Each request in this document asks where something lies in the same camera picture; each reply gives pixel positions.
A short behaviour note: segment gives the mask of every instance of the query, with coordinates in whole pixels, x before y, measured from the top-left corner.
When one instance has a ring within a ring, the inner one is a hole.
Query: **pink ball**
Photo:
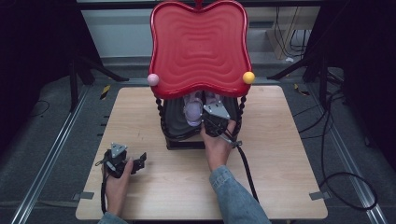
[[[157,76],[157,74],[148,75],[148,84],[150,86],[157,86],[159,81],[160,78]]]

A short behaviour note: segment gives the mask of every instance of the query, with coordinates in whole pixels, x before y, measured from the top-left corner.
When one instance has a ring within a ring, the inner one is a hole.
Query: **ball knob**
[[[254,82],[254,74],[252,72],[246,72],[243,76],[242,79],[244,79],[244,82],[246,84],[251,84]]]
[[[160,81],[160,78],[158,77],[157,74],[148,75],[148,84],[150,86],[157,86],[159,81]]]

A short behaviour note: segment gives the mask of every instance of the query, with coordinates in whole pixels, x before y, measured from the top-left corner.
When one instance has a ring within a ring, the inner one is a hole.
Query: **table top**
[[[300,136],[282,89],[252,86],[247,95],[238,140],[247,156],[260,203],[270,219],[319,219],[327,216],[317,192]],[[146,167],[131,178],[122,218],[132,220],[221,219],[215,192],[208,178],[203,149],[167,150],[155,98],[150,88],[123,88],[98,152],[92,162],[85,192],[76,216],[100,219],[100,161],[112,142],[128,146],[128,155],[138,158],[147,152]],[[228,160],[235,178],[250,190],[245,168],[237,150]]]

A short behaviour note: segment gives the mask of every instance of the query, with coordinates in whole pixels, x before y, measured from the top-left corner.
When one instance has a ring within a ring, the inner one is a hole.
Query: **red surface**
[[[235,1],[217,1],[196,9],[180,2],[162,2],[151,13],[153,53],[149,73],[160,82],[151,87],[162,99],[191,91],[213,91],[239,97],[250,85],[246,48],[247,15]]]

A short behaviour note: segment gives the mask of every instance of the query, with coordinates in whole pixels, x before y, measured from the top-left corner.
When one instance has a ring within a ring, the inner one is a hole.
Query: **denim sleeve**
[[[271,223],[260,204],[225,165],[214,170],[209,180],[218,196],[224,223]]]
[[[106,212],[103,216],[102,219],[99,220],[98,224],[127,224],[124,220],[122,220],[120,217],[114,216],[111,213]]]

